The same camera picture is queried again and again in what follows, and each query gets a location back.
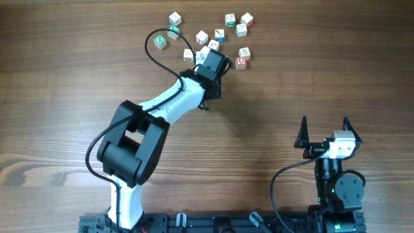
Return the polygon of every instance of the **wooden table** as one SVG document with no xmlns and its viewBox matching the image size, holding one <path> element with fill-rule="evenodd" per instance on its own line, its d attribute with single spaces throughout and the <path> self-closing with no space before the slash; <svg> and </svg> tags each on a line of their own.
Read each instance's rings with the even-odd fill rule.
<svg viewBox="0 0 414 233">
<path fill-rule="evenodd" d="M 145 184 L 146 212 L 271 211 L 272 175 L 302 161 L 293 148 L 301 117 L 317 142 L 348 116 L 364 143 L 343 166 L 367 179 L 369 232 L 413 232 L 413 9 L 409 1 L 0 7 L 0 231 L 76 232 L 80 215 L 106 210 L 109 185 L 87 171 L 85 151 L 122 101 L 138 104 L 174 84 L 144 40 L 177 11 L 197 50 L 198 31 L 212 37 L 225 14 L 250 12 L 247 37 L 226 28 L 220 51 L 234 61 L 249 47 L 252 59 L 223 77 L 210 111 L 190 111 L 171 127 Z M 149 43 L 177 72 L 192 67 L 185 48 L 181 39 L 164 50 Z M 95 156 L 92 164 L 102 171 Z M 281 210 L 316 204 L 313 165 L 285 172 L 275 195 Z"/>
</svg>

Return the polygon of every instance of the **small robot arm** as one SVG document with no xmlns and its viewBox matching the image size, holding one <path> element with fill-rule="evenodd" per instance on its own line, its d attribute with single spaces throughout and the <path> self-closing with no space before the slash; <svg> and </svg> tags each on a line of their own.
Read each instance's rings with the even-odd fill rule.
<svg viewBox="0 0 414 233">
<path fill-rule="evenodd" d="M 103 171 L 108 178 L 120 187 L 120 197 L 117 198 L 116 186 L 111 184 L 112 207 L 107 213 L 109 219 L 116 223 L 116 212 L 119 211 L 120 228 L 133 228 L 142 216 L 143 184 L 158 164 L 170 125 L 188 111 L 204 105 L 206 100 L 220 98 L 221 76 L 230 65 L 226 56 L 211 50 L 205 59 L 198 60 L 193 70 L 181 72 L 181 80 L 158 97 L 138 105 L 126 100 L 118 107 L 111 124 L 132 115 L 136 117 L 106 133 L 97 158 L 103 163 Z M 177 96 L 151 110 L 176 93 L 181 85 L 182 91 Z M 143 134 L 142 142 L 125 136 L 127 130 Z"/>
</svg>

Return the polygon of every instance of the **white robotic arm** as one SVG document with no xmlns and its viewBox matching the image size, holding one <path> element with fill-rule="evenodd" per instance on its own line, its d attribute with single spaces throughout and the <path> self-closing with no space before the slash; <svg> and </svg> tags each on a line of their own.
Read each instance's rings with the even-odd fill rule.
<svg viewBox="0 0 414 233">
<path fill-rule="evenodd" d="M 111 184 L 111 208 L 108 217 L 113 223 L 117 222 L 117 211 L 120 227 L 132 229 L 138 223 L 143 213 L 142 185 L 158 163 L 170 125 L 189 110 L 199 107 L 205 100 L 220 98 L 221 76 L 226 72 L 224 68 L 227 65 L 230 68 L 227 57 L 212 51 L 204 59 L 198 59 L 193 70 L 180 73 L 182 83 L 177 80 L 158 97 L 139 105 L 128 101 L 120 105 L 111 124 L 139 112 L 145 116 L 114 128 L 106 134 L 98 150 L 98 160 L 103 162 L 104 172 L 120 187 L 117 210 L 116 186 Z M 176 93 L 170 101 L 162 104 Z M 142 132 L 142 143 L 126 137 L 125 130 Z"/>
<path fill-rule="evenodd" d="M 184 82 L 183 91 L 159 109 L 149 112 L 149 114 L 154 117 L 162 117 L 172 125 L 189 110 L 197 108 L 202 102 L 204 88 L 190 78 L 182 78 L 182 81 Z M 140 105 L 143 110 L 149 109 L 174 94 L 177 89 L 180 89 L 179 80 L 164 93 L 150 101 L 142 102 Z M 108 175 L 108 178 L 117 182 L 121 187 L 119 209 L 120 226 L 131 229 L 141 218 L 143 212 L 141 205 L 143 185 L 135 185 L 134 188 L 130 188 L 125 181 L 115 175 Z M 116 188 L 113 184 L 111 184 L 111 206 L 116 206 Z M 116 208 L 111 208 L 108 216 L 116 223 Z"/>
</svg>

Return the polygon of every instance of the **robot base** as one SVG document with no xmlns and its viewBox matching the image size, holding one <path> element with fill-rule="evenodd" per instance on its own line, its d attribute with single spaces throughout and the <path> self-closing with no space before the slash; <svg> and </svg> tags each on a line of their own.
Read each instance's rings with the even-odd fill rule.
<svg viewBox="0 0 414 233">
<path fill-rule="evenodd" d="M 295 233 L 312 232 L 306 212 L 283 214 L 284 221 Z M 262 215 L 271 232 L 287 233 L 274 214 Z M 78 233 L 115 233 L 116 224 L 106 214 L 80 217 Z M 122 233 L 263 233 L 250 220 L 249 215 L 185 215 L 144 214 L 138 224 Z"/>
</svg>

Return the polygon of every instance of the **white cube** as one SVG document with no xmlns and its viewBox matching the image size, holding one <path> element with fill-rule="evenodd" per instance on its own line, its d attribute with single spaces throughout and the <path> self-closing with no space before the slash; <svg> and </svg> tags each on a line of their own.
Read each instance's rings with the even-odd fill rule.
<svg viewBox="0 0 414 233">
<path fill-rule="evenodd" d="M 167 46 L 167 40 L 163 36 L 158 35 L 154 39 L 154 44 L 155 44 L 155 46 L 157 46 L 157 48 L 163 49 L 165 46 Z"/>
<path fill-rule="evenodd" d="M 247 35 L 247 27 L 245 24 L 240 24 L 235 27 L 235 33 L 238 37 Z"/>
<path fill-rule="evenodd" d="M 208 44 L 208 47 L 211 48 L 211 49 L 214 49 L 214 50 L 218 51 L 219 50 L 219 47 L 220 47 L 220 43 L 217 42 L 217 41 L 215 41 L 214 39 L 212 39 L 212 40 L 210 40 L 210 42 Z"/>
<path fill-rule="evenodd" d="M 208 35 L 207 33 L 200 31 L 196 36 L 195 39 L 197 40 L 197 43 L 200 45 L 204 45 L 208 41 Z"/>
<path fill-rule="evenodd" d="M 239 56 L 240 57 L 245 57 L 246 60 L 249 60 L 250 59 L 250 51 L 248 50 L 248 47 L 240 49 L 239 50 Z"/>
<path fill-rule="evenodd" d="M 210 49 L 211 49 L 211 48 L 209 48 L 209 47 L 207 47 L 207 46 L 204 46 L 204 47 L 200 50 L 200 54 L 201 54 L 201 56 L 203 56 L 204 58 L 206 58 L 206 57 L 207 57 L 207 54 L 210 52 Z"/>
<path fill-rule="evenodd" d="M 227 14 L 224 18 L 226 22 L 226 27 L 234 27 L 235 26 L 235 16 L 234 14 Z"/>
<path fill-rule="evenodd" d="M 218 42 L 224 42 L 224 29 L 215 29 L 215 40 Z"/>
<path fill-rule="evenodd" d="M 173 26 L 178 26 L 181 23 L 181 16 L 174 12 L 169 16 L 169 23 L 171 23 L 171 25 Z"/>
<path fill-rule="evenodd" d="M 180 33 L 180 29 L 179 29 L 178 27 L 174 27 L 173 25 L 169 26 L 169 29 L 170 29 L 170 30 L 173 30 L 173 31 L 175 31 L 175 32 Z M 174 32 L 170 32 L 170 31 L 167 31 L 167 34 L 168 34 L 168 37 L 170 37 L 170 38 L 172 38 L 172 39 L 177 39 L 177 38 L 178 38 L 178 36 L 179 36 L 179 35 L 177 35 L 176 33 L 174 33 Z"/>
<path fill-rule="evenodd" d="M 184 49 L 184 61 L 194 61 L 191 49 Z"/>
<path fill-rule="evenodd" d="M 251 16 L 249 13 L 246 13 L 245 15 L 241 16 L 241 23 L 244 23 L 246 27 L 249 27 L 253 24 L 253 16 Z"/>
<path fill-rule="evenodd" d="M 235 69 L 246 69 L 247 61 L 244 57 L 235 58 Z"/>
</svg>

